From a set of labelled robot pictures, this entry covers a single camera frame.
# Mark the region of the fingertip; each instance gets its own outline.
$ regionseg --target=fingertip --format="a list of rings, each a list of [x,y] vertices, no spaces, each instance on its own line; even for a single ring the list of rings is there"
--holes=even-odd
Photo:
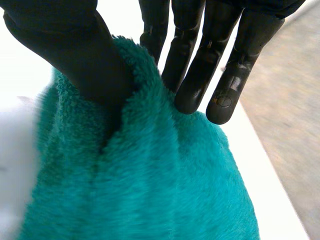
[[[232,99],[227,95],[213,96],[206,108],[205,115],[211,123],[223,125],[231,119],[236,105],[237,102],[232,102]]]

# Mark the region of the plush fabric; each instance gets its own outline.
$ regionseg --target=plush fabric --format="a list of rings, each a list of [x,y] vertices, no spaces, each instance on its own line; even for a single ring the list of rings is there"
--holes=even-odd
[[[41,168],[19,240],[258,240],[221,128],[179,113],[147,51],[115,37],[138,91],[108,116],[57,70],[38,120]]]

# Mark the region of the concrete floor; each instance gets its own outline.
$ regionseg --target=concrete floor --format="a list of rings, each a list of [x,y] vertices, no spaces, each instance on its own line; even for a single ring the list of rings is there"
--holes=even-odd
[[[241,96],[311,240],[320,240],[320,1],[265,46]]]

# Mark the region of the robotic hand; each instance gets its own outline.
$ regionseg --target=robotic hand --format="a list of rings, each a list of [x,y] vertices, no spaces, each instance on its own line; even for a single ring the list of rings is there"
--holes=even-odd
[[[233,50],[206,109],[212,123],[229,121],[263,47],[304,1],[172,0],[175,33],[162,79],[176,93],[176,108],[184,114],[198,109],[240,18]],[[158,64],[167,36],[170,0],[139,0],[139,4],[144,22],[140,44]],[[202,39],[186,73],[203,11]]]
[[[134,86],[97,4],[98,0],[0,0],[11,34],[67,76],[85,98],[108,108],[116,130]]]

